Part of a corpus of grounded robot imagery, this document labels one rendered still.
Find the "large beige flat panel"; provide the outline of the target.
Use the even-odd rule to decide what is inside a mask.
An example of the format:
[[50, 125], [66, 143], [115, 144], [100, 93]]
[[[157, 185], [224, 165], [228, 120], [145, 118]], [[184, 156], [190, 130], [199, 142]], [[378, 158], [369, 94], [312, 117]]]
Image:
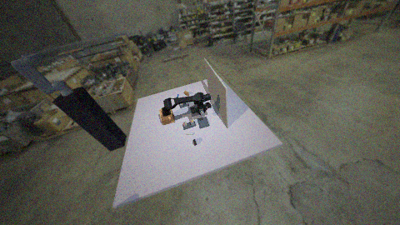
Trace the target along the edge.
[[206, 58], [204, 58], [207, 86], [218, 111], [228, 128], [228, 88], [225, 86], [220, 77], [215, 73]]

